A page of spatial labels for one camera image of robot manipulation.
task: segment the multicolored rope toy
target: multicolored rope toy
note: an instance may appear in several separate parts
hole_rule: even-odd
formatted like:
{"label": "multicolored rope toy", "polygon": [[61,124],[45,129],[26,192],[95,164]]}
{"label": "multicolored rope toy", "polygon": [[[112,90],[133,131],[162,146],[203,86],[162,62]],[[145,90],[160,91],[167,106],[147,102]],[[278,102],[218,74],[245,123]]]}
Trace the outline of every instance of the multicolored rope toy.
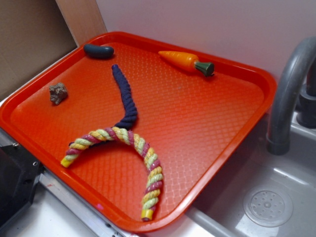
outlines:
{"label": "multicolored rope toy", "polygon": [[89,135],[78,138],[74,143],[71,143],[66,152],[66,156],[61,161],[64,167],[69,167],[71,163],[79,156],[81,152],[90,146],[104,141],[121,141],[125,144],[134,147],[138,154],[144,158],[144,164],[149,171],[145,195],[142,199],[142,214],[143,221],[151,221],[153,213],[158,203],[158,196],[162,188],[162,167],[154,149],[150,147],[142,137],[132,131],[127,131],[124,128],[112,127],[105,130],[98,129],[92,131]]}
{"label": "multicolored rope toy", "polygon": [[65,168],[68,168],[81,152],[89,147],[107,141],[122,141],[125,144],[134,147],[144,158],[144,163],[149,171],[145,195],[142,199],[143,209],[141,218],[143,221],[151,221],[156,209],[156,204],[158,203],[160,189],[162,188],[162,168],[157,154],[154,149],[150,147],[149,143],[146,143],[138,134],[134,134],[132,131],[127,131],[137,119],[137,109],[131,97],[130,85],[118,65],[114,64],[112,66],[112,72],[120,89],[121,99],[125,109],[124,118],[112,128],[92,131],[88,135],[84,135],[81,138],[76,139],[75,142],[70,143],[69,149],[66,152],[66,156],[61,161],[61,164]]}

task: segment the tray rim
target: tray rim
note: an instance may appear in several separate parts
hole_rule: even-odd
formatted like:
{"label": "tray rim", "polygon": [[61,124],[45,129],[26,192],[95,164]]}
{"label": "tray rim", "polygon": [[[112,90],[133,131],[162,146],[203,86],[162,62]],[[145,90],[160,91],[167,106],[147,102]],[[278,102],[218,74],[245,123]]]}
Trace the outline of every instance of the tray rim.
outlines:
{"label": "tray rim", "polygon": [[[247,134],[251,131],[254,125],[261,119],[264,113],[269,109],[272,104],[274,93],[276,91],[277,83],[274,78],[266,71],[252,67],[246,64],[238,63],[235,61],[231,61],[228,59],[223,59],[217,56],[208,55],[205,53],[197,52],[194,50],[186,49],[183,47],[179,47],[176,45],[148,39],[145,37],[136,36],[129,33],[124,32],[110,32],[105,33],[99,36],[96,36],[89,40],[87,43],[93,43],[96,45],[106,44],[107,42],[111,42],[110,40],[114,39],[128,39],[130,44],[134,42],[141,42],[142,46],[145,46],[145,50],[150,50],[150,45],[159,45],[162,50],[174,50],[174,51],[186,51],[190,53],[194,53],[199,56],[201,60],[206,58],[212,58],[213,61],[220,62],[215,64],[216,70],[221,70],[224,67],[230,67],[231,76],[238,74],[238,72],[243,71],[243,73],[249,73],[249,75],[258,75],[262,80],[254,81],[253,78],[249,77],[246,79],[242,79],[245,81],[249,81],[258,85],[264,93],[264,101],[262,105],[254,112],[251,118],[245,123],[244,127],[239,131],[237,135],[232,139],[232,141],[227,145],[226,149],[217,157],[212,166],[206,171],[206,173],[199,179],[197,182],[198,185],[192,187],[192,189],[188,192],[188,194],[183,198],[183,200],[179,203],[178,206],[175,207],[173,211],[171,211],[168,215],[153,220],[151,222],[138,222],[133,219],[127,220],[122,218],[122,213],[116,213],[117,210],[113,211],[113,209],[117,209],[112,203],[105,202],[107,208],[104,210],[99,210],[103,215],[110,219],[115,225],[118,227],[136,233],[144,233],[149,231],[154,231],[160,229],[166,225],[171,224],[175,220],[177,220],[186,209],[191,205],[194,199],[200,194],[203,187],[207,185],[207,183],[212,179],[212,177],[216,174],[216,172],[220,169],[220,167],[226,162],[229,158],[230,154],[234,152],[234,150],[239,146],[239,144],[244,140]],[[17,129],[14,125],[10,124],[10,114],[11,112],[20,104],[21,98],[30,97],[35,91],[34,88],[38,88],[39,86],[43,87],[51,80],[53,80],[57,75],[61,74],[63,71],[68,69],[78,60],[85,56],[83,51],[83,45],[75,49],[69,55],[61,59],[58,63],[54,64],[46,71],[42,72],[38,76],[36,76],[31,82],[27,83],[25,86],[14,92],[0,107],[0,126],[15,140],[17,140],[20,144],[25,146],[35,157],[42,157],[45,155],[45,150],[41,147],[37,147],[35,144],[28,142],[23,137],[23,132]],[[91,187],[86,187],[78,181],[73,180],[71,177],[71,169],[61,168],[60,164],[55,162],[43,162],[43,164],[47,168],[56,174],[59,178],[62,176],[63,182],[65,182],[69,187],[74,189],[80,196],[82,196],[85,200],[87,199],[87,193],[95,193],[96,191]],[[101,195],[94,195],[93,197],[89,196],[89,203],[96,207],[97,203],[100,203]]]}

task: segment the small rock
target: small rock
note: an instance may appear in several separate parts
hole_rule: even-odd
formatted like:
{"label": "small rock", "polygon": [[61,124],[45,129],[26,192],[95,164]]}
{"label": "small rock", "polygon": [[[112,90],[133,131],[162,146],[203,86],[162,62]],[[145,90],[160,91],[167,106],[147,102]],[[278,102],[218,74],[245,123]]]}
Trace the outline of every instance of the small rock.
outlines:
{"label": "small rock", "polygon": [[60,102],[68,96],[68,91],[63,83],[57,83],[49,87],[50,101],[55,105],[59,105]]}

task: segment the brown cardboard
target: brown cardboard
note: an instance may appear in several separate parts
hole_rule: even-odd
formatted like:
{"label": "brown cardboard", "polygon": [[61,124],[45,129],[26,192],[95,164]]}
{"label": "brown cardboard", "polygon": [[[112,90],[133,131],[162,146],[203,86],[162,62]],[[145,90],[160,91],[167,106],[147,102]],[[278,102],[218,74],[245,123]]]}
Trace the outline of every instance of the brown cardboard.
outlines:
{"label": "brown cardboard", "polygon": [[76,48],[55,0],[0,0],[0,100]]}

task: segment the navy blue rope toy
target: navy blue rope toy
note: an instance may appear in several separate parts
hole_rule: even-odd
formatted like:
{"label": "navy blue rope toy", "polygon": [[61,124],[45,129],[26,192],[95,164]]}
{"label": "navy blue rope toy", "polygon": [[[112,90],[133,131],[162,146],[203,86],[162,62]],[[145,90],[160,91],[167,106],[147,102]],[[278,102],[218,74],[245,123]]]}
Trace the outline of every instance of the navy blue rope toy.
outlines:
{"label": "navy blue rope toy", "polygon": [[138,114],[132,98],[131,88],[117,64],[114,64],[112,66],[112,73],[115,81],[118,84],[121,99],[125,109],[125,116],[121,119],[120,122],[115,124],[115,127],[125,128],[126,130],[129,130],[135,123]]}

